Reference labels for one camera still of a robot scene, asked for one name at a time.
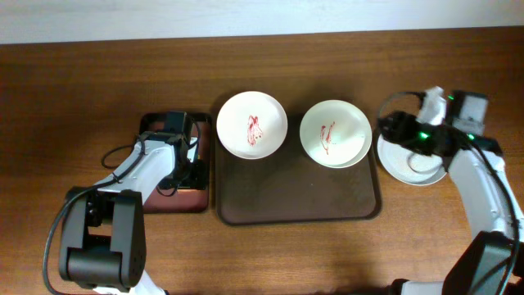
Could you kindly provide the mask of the white plate front stained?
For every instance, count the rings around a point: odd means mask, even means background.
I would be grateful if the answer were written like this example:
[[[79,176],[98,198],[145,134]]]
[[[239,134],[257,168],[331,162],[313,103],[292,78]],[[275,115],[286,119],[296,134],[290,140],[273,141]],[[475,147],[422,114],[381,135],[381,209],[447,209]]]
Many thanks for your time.
[[[384,169],[395,179],[413,186],[427,186],[443,179],[447,172],[438,156],[424,156],[398,144],[377,139],[377,154]]]

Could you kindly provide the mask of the white plate stained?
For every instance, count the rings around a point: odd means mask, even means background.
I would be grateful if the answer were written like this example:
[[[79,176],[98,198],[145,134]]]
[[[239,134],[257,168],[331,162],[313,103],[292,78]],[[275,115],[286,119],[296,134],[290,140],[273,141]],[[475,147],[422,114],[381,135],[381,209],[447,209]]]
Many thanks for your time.
[[[447,172],[438,156],[424,156],[398,144],[377,139],[377,154],[384,169],[395,179],[413,186],[427,186],[443,179]]]
[[[238,93],[219,110],[216,131],[224,148],[236,157],[257,160],[275,153],[287,136],[282,105],[267,93]]]
[[[372,129],[367,116],[355,105],[327,100],[304,114],[300,142],[313,161],[341,169],[364,159],[372,144]]]

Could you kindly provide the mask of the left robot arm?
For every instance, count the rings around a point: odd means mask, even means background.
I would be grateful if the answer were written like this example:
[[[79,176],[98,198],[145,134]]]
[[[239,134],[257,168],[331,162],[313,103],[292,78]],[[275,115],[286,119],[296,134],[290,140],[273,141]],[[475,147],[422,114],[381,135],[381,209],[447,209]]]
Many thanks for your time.
[[[65,281],[100,294],[163,294],[145,270],[143,206],[152,195],[205,190],[210,166],[200,155],[206,113],[146,114],[131,153],[89,187],[73,187],[52,223],[61,230],[58,271]]]

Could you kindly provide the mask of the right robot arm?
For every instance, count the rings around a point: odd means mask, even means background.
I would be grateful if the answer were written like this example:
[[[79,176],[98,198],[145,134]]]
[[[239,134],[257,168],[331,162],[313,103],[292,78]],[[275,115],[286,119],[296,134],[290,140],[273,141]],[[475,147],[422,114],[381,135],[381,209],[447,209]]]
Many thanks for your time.
[[[505,174],[499,143],[484,136],[485,94],[416,92],[419,113],[377,113],[382,141],[437,156],[457,187],[472,242],[441,282],[395,280],[390,294],[521,294],[523,212]]]

